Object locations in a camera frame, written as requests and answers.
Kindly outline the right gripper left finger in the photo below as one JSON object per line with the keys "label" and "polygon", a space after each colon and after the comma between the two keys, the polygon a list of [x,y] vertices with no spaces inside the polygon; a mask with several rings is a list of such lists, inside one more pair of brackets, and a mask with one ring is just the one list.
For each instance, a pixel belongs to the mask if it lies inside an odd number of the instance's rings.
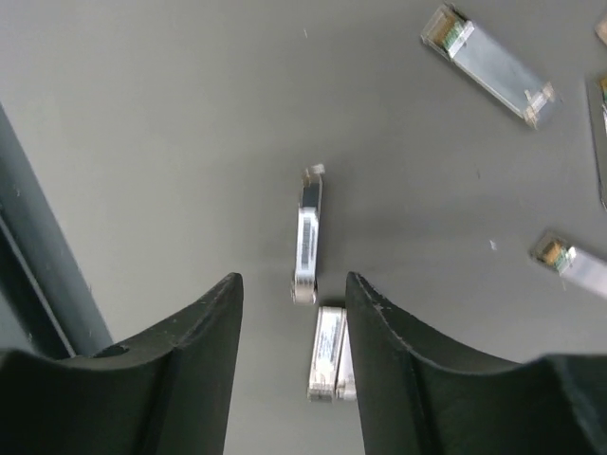
{"label": "right gripper left finger", "polygon": [[243,315],[242,277],[93,356],[1,354],[5,454],[220,454]]}

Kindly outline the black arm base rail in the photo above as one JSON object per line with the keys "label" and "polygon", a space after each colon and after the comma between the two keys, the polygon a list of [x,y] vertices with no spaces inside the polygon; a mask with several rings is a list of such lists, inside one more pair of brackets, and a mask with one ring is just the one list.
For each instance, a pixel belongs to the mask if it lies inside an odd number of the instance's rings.
{"label": "black arm base rail", "polygon": [[34,351],[95,355],[112,337],[28,157],[1,113],[1,295]]}

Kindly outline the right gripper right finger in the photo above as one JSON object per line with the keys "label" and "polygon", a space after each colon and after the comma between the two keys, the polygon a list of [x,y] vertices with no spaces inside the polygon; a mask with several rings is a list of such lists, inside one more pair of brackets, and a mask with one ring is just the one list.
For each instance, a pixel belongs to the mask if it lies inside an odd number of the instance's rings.
{"label": "right gripper right finger", "polygon": [[448,337],[360,274],[345,303],[369,454],[602,454],[606,358],[516,363]]}

